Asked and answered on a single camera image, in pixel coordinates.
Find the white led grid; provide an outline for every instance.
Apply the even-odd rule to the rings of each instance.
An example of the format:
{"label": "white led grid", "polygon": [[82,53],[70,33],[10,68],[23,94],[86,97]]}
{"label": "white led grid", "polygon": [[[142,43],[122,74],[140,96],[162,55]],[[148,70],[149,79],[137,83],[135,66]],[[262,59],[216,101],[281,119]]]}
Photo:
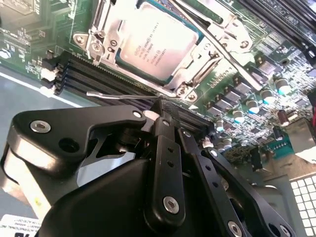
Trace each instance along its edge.
{"label": "white led grid", "polygon": [[316,237],[316,175],[291,183],[307,236]]}

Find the green circuit board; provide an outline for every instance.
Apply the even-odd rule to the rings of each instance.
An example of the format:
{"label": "green circuit board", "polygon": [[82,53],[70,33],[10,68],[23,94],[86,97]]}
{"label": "green circuit board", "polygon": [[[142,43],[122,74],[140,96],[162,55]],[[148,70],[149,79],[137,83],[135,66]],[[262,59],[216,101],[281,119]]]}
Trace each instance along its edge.
{"label": "green circuit board", "polygon": [[[300,118],[312,117],[312,107],[306,94],[316,87],[316,80],[309,75],[312,67],[305,60],[302,53],[253,14],[244,9],[237,0],[218,0],[226,8],[234,12],[243,22],[254,46],[249,53],[232,55],[243,65],[257,67],[258,58],[268,57],[279,68],[273,77],[270,77],[265,88],[270,88],[275,102],[271,105],[263,103],[260,93],[253,92],[243,98],[236,105],[224,110],[220,115],[210,113],[212,101],[222,94],[229,85],[233,85],[233,77],[237,71],[223,59],[214,70],[196,88],[198,99],[193,103],[197,108],[193,113],[216,121],[225,121],[225,131],[219,137],[232,138],[236,146],[227,152],[231,161],[238,160],[248,154],[249,145],[263,145],[273,142],[272,127],[279,125],[277,112],[285,110],[287,113],[296,112],[296,121]],[[170,10],[172,5],[167,0],[159,0],[160,4]],[[187,4],[207,17],[217,20],[216,14],[196,0],[185,0]],[[298,22],[278,4],[277,0],[262,0],[271,7],[280,17],[287,19],[291,27],[313,43],[316,36],[300,27]],[[11,54],[10,58],[0,58],[1,65],[13,69],[33,79],[40,80],[42,59],[47,50],[55,55],[63,51],[71,52],[77,57],[87,59],[87,55],[73,41],[72,35],[76,32],[87,32],[93,17],[93,1],[91,0],[6,0],[0,3],[0,49],[4,48]],[[291,86],[291,92],[279,95],[274,85],[274,78],[285,78]],[[255,98],[263,111],[259,115],[247,112],[246,101]],[[189,108],[192,103],[181,102],[181,106]],[[244,111],[245,122],[234,123],[233,111]]]}

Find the white label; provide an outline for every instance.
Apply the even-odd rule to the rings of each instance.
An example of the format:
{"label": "white label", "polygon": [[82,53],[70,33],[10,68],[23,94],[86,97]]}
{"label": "white label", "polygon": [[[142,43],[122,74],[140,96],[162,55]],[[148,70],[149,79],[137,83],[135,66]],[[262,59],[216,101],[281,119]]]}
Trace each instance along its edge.
{"label": "white label", "polygon": [[41,222],[38,219],[4,215],[0,221],[1,237],[34,237]]}

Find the motherboard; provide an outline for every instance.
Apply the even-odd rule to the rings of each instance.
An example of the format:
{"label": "motherboard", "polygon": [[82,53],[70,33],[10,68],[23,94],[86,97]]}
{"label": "motherboard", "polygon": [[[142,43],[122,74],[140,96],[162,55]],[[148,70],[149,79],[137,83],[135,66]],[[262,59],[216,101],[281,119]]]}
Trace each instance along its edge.
{"label": "motherboard", "polygon": [[[301,21],[284,1],[253,2],[302,38],[305,48],[316,44],[315,25]],[[315,17],[316,0],[303,4]],[[168,0],[0,0],[0,63],[40,81],[54,72],[43,70],[45,59],[69,53],[117,80],[179,98],[173,102],[216,124],[214,146],[231,162],[244,162],[256,146],[291,153],[286,127],[313,117],[307,98],[316,87],[313,52],[307,55],[247,0],[179,5],[255,84]]]}

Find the black capacitor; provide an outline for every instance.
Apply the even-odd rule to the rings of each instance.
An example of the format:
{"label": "black capacitor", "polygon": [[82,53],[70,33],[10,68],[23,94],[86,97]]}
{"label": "black capacitor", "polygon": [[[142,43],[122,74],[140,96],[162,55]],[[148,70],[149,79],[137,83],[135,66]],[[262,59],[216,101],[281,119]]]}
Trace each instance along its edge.
{"label": "black capacitor", "polygon": [[277,117],[280,121],[281,126],[288,126],[290,124],[285,110],[279,110],[277,113]]}
{"label": "black capacitor", "polygon": [[277,141],[281,141],[284,138],[283,132],[279,126],[273,127],[273,134]]}

